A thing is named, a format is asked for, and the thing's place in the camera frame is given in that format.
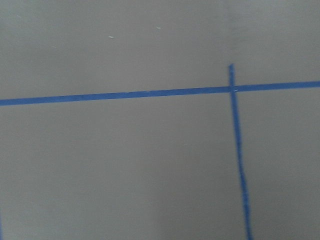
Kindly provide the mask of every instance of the painted line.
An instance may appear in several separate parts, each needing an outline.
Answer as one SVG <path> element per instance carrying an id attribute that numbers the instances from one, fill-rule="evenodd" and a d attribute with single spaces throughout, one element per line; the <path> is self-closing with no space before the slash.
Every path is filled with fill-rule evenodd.
<path id="1" fill-rule="evenodd" d="M 232 108 L 232 116 L 233 116 L 233 128 L 234 128 L 235 144 L 236 144 L 236 155 L 237 155 L 237 163 L 238 163 L 241 193 L 242 193 L 245 231 L 246 231 L 247 240 L 253 240 L 253 235 L 251 231 L 251 222 L 250 222 L 249 192 L 248 192 L 243 157 L 242 157 L 242 138 L 241 138 L 241 129 L 240 129 L 238 100 L 237 100 L 237 94 L 236 94 L 238 90 L 237 90 L 237 87 L 235 86 L 235 69 L 233 64 L 229 66 L 229 87 L 230 87 L 231 108 Z"/>
<path id="2" fill-rule="evenodd" d="M 0 106 L 228 93 L 228 86 L 1 99 Z"/>
<path id="3" fill-rule="evenodd" d="M 239 92 L 281 90 L 281 89 L 305 89 L 320 88 L 320 81 L 301 81 L 287 83 L 254 84 L 234 86 Z"/>

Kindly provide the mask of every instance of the gray floor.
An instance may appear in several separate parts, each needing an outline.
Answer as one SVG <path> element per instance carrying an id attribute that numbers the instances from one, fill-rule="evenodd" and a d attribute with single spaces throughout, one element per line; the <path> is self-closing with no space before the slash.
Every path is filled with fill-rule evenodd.
<path id="1" fill-rule="evenodd" d="M 0 99 L 320 80 L 318 0 L 0 2 Z M 252 232 L 320 238 L 320 89 L 238 94 Z M 228 93 L 0 107 L 4 240 L 244 240 Z"/>

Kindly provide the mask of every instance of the vertical blue line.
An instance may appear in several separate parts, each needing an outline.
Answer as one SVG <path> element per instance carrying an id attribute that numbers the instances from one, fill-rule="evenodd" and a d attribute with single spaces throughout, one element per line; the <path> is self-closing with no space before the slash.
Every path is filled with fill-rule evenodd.
<path id="1" fill-rule="evenodd" d="M 242 158 L 242 140 L 241 140 L 241 129 L 240 129 L 240 119 L 238 111 L 238 100 L 237 94 L 238 91 L 235 87 L 235 69 L 234 65 L 229 66 L 229 88 L 230 88 L 230 97 L 231 97 L 231 107 L 232 107 L 232 116 L 233 116 L 233 127 L 235 134 L 235 143 L 236 143 L 236 155 L 238 162 L 238 170 L 242 191 L 242 204 L 244 211 L 244 220 L 245 220 L 245 230 L 247 240 L 253 240 L 251 232 L 251 223 L 250 223 L 250 203 L 249 203 L 249 193 L 246 181 L 246 175 L 244 170 L 244 163 Z"/>

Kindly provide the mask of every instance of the blue line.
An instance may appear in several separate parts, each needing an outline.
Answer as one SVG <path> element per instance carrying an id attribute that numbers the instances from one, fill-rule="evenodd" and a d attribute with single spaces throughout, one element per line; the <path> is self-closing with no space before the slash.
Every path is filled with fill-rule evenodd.
<path id="1" fill-rule="evenodd" d="M 253 240 L 253 236 L 251 232 L 251 223 L 250 223 L 249 193 L 248 193 L 244 163 L 242 158 L 242 139 L 241 139 L 239 111 L 238 111 L 238 100 L 237 100 L 237 94 L 236 94 L 237 89 L 235 86 L 235 69 L 233 64 L 229 66 L 229 88 L 230 88 L 230 98 L 231 98 L 231 105 L 232 105 L 233 128 L 234 128 L 234 134 L 235 134 L 238 170 L 239 170 L 241 191 L 242 191 L 245 230 L 246 230 L 247 240 Z"/>
<path id="2" fill-rule="evenodd" d="M 106 100 L 106 99 L 132 99 L 132 98 L 195 95 L 195 94 L 217 94 L 217 93 L 228 93 L 228 92 L 229 92 L 229 87 L 217 86 L 217 87 L 202 87 L 202 88 L 172 89 L 172 90 L 112 92 L 112 93 L 66 95 L 66 96 L 45 96 L 45 97 L 31 97 L 31 98 L 1 99 L 0 106 L 78 102 L 78 101 L 92 101 L 92 100 Z"/>
<path id="3" fill-rule="evenodd" d="M 280 89 L 319 88 L 320 81 L 301 81 L 301 82 L 287 82 L 287 83 L 239 85 L 239 86 L 234 86 L 234 87 L 239 92 L 280 90 Z"/>

